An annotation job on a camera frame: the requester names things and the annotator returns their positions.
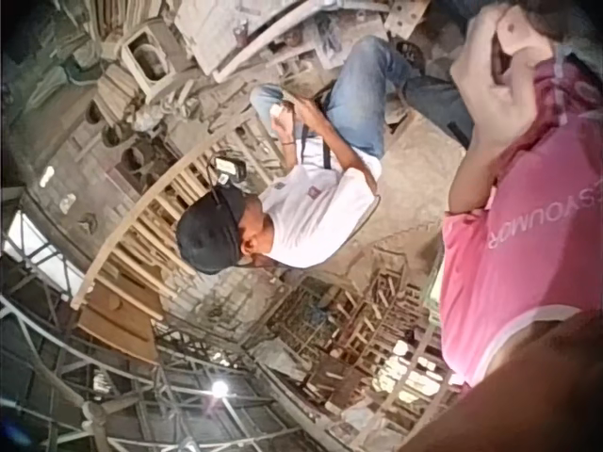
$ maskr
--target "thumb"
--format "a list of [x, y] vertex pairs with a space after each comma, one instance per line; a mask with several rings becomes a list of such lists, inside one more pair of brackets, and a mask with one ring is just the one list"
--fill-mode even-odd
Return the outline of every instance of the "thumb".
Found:
[[534, 87], [535, 64], [530, 49], [517, 52], [509, 69], [509, 88], [513, 103], [517, 106], [536, 110], [536, 89]]

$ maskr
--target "man in white shirt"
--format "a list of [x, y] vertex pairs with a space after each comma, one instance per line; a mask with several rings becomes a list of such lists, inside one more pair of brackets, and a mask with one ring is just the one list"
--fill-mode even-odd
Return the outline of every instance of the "man in white shirt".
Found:
[[284, 103], [275, 85], [256, 88], [252, 105], [279, 139], [287, 175], [259, 197], [216, 187], [195, 202], [178, 224], [183, 258], [213, 274], [243, 256], [299, 268], [332, 256], [377, 192], [386, 81], [399, 87], [414, 75], [387, 42], [367, 37], [354, 45], [322, 110], [308, 99]]

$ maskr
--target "hand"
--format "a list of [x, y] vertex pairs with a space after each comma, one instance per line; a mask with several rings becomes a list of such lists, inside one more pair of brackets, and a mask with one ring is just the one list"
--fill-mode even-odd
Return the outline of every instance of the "hand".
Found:
[[274, 116], [270, 112], [270, 125], [282, 143], [290, 143], [295, 141], [293, 105], [289, 102], [283, 102], [280, 107], [281, 111], [278, 116]]
[[301, 122], [320, 135], [320, 131], [324, 125], [329, 122], [316, 103], [311, 99], [296, 97], [293, 100], [293, 105], [295, 106], [295, 114], [300, 118]]
[[469, 114], [475, 122], [474, 139], [482, 152], [496, 159], [524, 135], [536, 119], [535, 61], [530, 49], [511, 60], [506, 83], [493, 78], [493, 41], [497, 25], [509, 7], [485, 7], [471, 21], [463, 51], [450, 68]]

